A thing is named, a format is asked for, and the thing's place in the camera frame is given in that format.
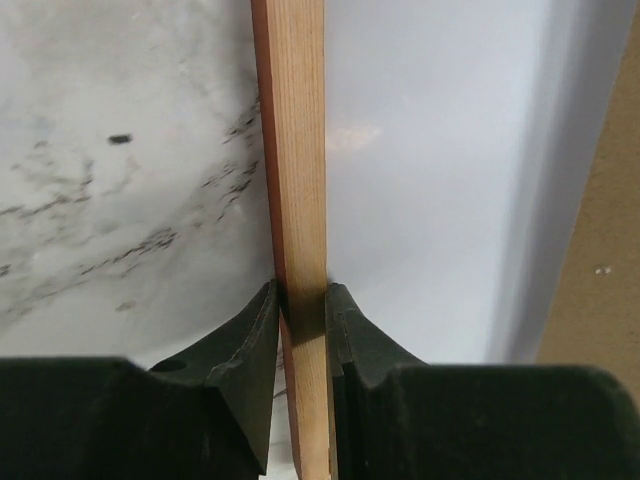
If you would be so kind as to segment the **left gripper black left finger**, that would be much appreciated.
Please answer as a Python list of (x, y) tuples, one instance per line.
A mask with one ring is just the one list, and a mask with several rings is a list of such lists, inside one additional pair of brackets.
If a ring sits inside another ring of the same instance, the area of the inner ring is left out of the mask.
[(5, 479), (255, 479), (278, 348), (266, 283), (234, 318), (144, 369), (117, 357), (1, 362)]

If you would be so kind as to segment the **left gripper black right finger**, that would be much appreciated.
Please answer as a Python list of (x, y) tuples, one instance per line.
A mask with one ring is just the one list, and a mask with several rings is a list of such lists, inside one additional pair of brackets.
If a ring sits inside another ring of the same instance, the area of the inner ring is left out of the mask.
[(325, 298), (338, 479), (635, 479), (639, 413), (585, 366), (429, 365)]

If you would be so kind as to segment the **orange wooden picture frame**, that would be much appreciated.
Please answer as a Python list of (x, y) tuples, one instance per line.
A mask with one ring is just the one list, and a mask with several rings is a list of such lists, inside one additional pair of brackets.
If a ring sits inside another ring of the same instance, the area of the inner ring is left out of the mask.
[(325, 13), (321, 1), (251, 4), (292, 452), (330, 476)]

